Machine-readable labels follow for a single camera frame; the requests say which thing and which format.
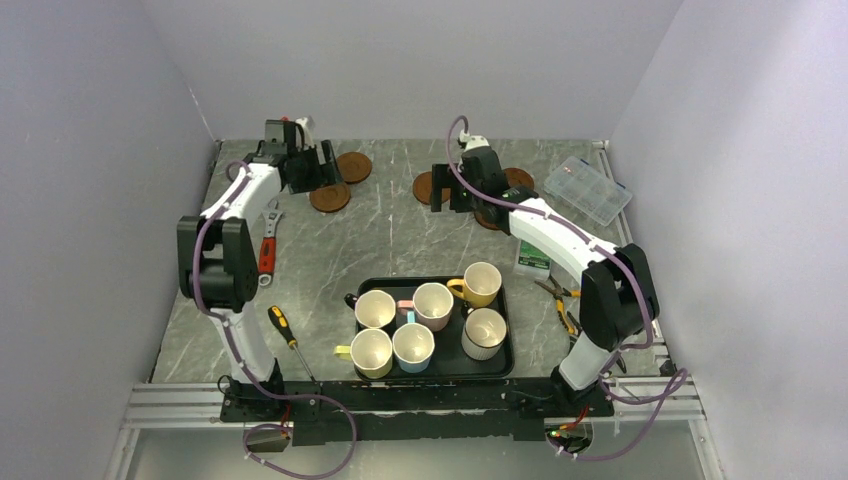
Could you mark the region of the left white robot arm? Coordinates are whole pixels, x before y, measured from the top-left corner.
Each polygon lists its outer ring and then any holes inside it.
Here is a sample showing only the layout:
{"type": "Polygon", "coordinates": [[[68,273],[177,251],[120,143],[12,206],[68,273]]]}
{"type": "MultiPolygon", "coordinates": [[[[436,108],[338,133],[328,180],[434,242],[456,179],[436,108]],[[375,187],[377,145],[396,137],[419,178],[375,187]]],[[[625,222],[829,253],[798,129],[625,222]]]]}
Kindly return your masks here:
{"type": "Polygon", "coordinates": [[[283,191],[342,183],[331,142],[316,142],[313,130],[309,116],[267,121],[256,150],[226,166],[231,184],[220,198],[177,224],[181,293],[215,326],[236,396],[248,395],[248,407],[264,420],[285,411],[288,394],[257,319],[260,273],[250,227],[283,191]]]}

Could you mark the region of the brown wooden coaster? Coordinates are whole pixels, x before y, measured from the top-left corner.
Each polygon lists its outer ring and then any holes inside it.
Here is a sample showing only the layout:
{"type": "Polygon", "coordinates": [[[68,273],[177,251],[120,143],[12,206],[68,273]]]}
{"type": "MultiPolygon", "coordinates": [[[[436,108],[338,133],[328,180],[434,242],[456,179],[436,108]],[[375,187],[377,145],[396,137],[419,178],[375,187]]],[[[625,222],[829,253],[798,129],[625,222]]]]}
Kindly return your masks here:
{"type": "Polygon", "coordinates": [[[525,170],[515,167],[505,168],[504,173],[510,187],[526,187],[530,190],[535,189],[535,181],[533,177],[525,170]]]}
{"type": "Polygon", "coordinates": [[[350,200],[351,191],[344,182],[322,187],[309,193],[310,204],[322,213],[334,213],[342,210],[350,200]]]}
{"type": "Polygon", "coordinates": [[[432,196],[432,173],[422,172],[413,181],[412,192],[417,201],[423,205],[429,205],[432,196]]]}
{"type": "Polygon", "coordinates": [[[357,184],[372,173],[371,159],[361,152],[347,152],[339,155],[336,163],[342,179],[347,184],[357,184]]]}
{"type": "Polygon", "coordinates": [[[480,212],[475,212],[474,218],[477,221],[477,223],[485,229],[493,230],[493,231],[499,230],[499,227],[496,224],[486,221],[484,219],[483,215],[480,212]]]}

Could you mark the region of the white ribbed mug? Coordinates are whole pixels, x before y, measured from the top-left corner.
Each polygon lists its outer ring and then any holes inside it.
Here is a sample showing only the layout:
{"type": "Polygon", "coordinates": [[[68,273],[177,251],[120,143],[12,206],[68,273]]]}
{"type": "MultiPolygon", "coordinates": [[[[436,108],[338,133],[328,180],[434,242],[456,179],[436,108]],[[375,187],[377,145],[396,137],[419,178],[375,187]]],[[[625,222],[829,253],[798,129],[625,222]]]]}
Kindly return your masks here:
{"type": "Polygon", "coordinates": [[[508,327],[503,316],[494,309],[474,309],[463,327],[461,345],[465,354],[476,361],[493,358],[506,340],[508,327]]]}

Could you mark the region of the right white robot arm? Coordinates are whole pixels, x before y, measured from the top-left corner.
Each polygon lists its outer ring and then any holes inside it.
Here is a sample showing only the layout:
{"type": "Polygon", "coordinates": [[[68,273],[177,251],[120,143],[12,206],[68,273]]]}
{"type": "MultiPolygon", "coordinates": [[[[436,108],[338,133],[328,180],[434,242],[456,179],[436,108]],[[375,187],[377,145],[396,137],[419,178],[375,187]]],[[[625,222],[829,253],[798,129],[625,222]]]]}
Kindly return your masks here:
{"type": "Polygon", "coordinates": [[[633,243],[617,246],[565,219],[539,194],[509,185],[496,152],[468,145],[458,163],[431,168],[434,198],[442,208],[443,189],[450,209],[474,212],[507,235],[530,243],[579,283],[579,322],[574,347],[554,369],[551,401],[557,411],[574,415],[590,399],[589,387],[609,369],[614,355],[632,348],[630,337],[647,333],[660,312],[648,260],[633,243]]]}

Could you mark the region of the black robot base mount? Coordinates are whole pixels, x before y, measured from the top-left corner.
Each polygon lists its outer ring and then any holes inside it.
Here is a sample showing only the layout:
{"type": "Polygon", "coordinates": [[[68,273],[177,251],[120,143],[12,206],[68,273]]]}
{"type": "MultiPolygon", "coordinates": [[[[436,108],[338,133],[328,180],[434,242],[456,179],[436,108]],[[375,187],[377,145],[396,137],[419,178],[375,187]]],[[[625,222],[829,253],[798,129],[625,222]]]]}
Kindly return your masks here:
{"type": "Polygon", "coordinates": [[[558,423],[609,418],[597,387],[568,400],[546,377],[435,382],[285,381],[266,388],[221,376],[224,423],[285,425],[296,446],[330,442],[510,437],[536,441],[558,423]]]}

